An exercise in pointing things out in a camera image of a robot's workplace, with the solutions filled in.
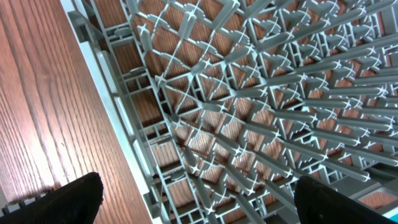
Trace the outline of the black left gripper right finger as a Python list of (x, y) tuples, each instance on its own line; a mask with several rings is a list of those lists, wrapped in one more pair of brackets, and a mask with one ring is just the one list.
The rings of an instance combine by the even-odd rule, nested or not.
[(294, 203), (301, 224), (395, 224), (306, 175), (297, 181)]

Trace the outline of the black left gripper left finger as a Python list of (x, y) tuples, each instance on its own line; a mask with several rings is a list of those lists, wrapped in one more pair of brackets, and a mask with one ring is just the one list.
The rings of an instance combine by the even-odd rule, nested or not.
[(45, 190), (1, 208), (1, 224), (93, 224), (103, 203), (99, 173), (90, 172), (55, 190)]

